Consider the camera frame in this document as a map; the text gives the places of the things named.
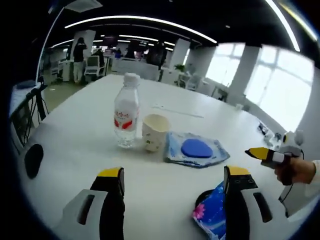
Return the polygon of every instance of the water bottle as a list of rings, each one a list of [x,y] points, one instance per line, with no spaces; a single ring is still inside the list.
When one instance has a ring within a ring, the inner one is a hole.
[[[118,145],[123,148],[132,147],[137,135],[139,80],[139,75],[126,73],[123,87],[114,100],[114,132]]]

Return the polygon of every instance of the ceiling light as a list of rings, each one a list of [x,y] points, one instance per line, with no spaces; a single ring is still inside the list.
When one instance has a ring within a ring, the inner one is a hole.
[[[198,32],[198,31],[195,31],[195,30],[193,30],[191,28],[188,28],[186,26],[182,26],[182,25],[174,23],[174,22],[165,21],[165,20],[152,18],[152,17],[146,17],[146,16],[129,16],[129,15],[123,15],[123,16],[121,16],[121,15],[119,15],[119,16],[100,16],[100,17],[95,17],[95,18],[90,18],[90,19],[78,21],[78,22],[72,23],[70,25],[67,25],[64,28],[67,29],[67,28],[73,27],[73,26],[78,25],[78,24],[83,24],[83,23],[96,21],[96,20],[103,20],[103,19],[140,19],[140,20],[158,22],[158,23],[167,24],[167,25],[170,25],[170,26],[174,26],[174,27],[189,31],[189,32],[191,32],[193,34],[199,35],[200,37],[203,37],[203,38],[209,40],[210,42],[213,42],[215,44],[217,43],[217,41],[212,39],[211,37],[208,37],[208,36]]]
[[[155,42],[158,42],[158,41],[159,41],[159,40],[157,40],[157,39],[149,38],[149,37],[144,37],[144,36],[119,35],[119,37],[135,38],[135,39],[144,39],[144,40],[150,40],[150,41],[155,41]]]
[[[286,5],[280,3],[280,5],[304,28],[304,30],[310,34],[310,37],[317,41],[318,37],[317,35],[314,33],[314,31],[312,31],[312,29],[307,25],[307,23],[301,18],[299,17],[296,13],[294,13],[290,8],[288,8]]]
[[[272,8],[272,10],[274,11],[274,13],[277,15],[277,17],[280,19],[282,25],[284,26],[286,32],[289,35],[289,38],[292,42],[292,45],[294,47],[294,49],[297,52],[300,52],[300,48],[297,42],[297,39],[294,35],[294,32],[292,31],[292,29],[290,28],[289,23],[287,22],[285,16],[282,14],[282,12],[280,11],[280,9],[277,7],[277,5],[272,1],[272,0],[265,0],[267,4],[269,4],[269,6]]]
[[[56,45],[53,45],[51,48],[54,48],[54,47],[59,46],[59,45],[61,45],[61,44],[66,44],[66,43],[69,43],[69,42],[72,42],[72,41],[73,41],[73,39],[68,40],[68,41],[63,41],[63,42],[60,42],[60,43],[58,43],[58,44],[56,44]]]
[[[171,42],[165,41],[164,43],[165,43],[165,44],[168,44],[168,45],[171,45],[171,46],[175,46],[175,44],[174,44],[174,43],[171,43]]]

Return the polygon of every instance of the white bottle cap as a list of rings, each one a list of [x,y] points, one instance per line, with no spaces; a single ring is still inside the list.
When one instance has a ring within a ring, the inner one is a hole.
[[[127,72],[124,75],[123,84],[128,87],[136,87],[139,85],[140,76],[135,73]]]

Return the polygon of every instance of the white table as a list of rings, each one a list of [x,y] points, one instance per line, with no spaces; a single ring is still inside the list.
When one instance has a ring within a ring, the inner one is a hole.
[[[174,131],[218,139],[230,158],[216,166],[195,169],[165,163],[161,153],[118,148],[114,139],[114,99],[123,76],[109,74],[72,95],[53,110],[32,135],[44,158],[38,176],[30,180],[19,161],[23,188],[42,220],[54,227],[64,206],[97,173],[124,167],[124,236],[127,240],[207,239],[191,216],[203,191],[223,180],[225,165],[247,168],[257,185],[278,198],[283,187],[273,170],[245,154],[263,146],[258,119],[212,97],[183,88],[141,80],[140,119],[151,113],[166,116]],[[138,136],[141,136],[141,121]]]

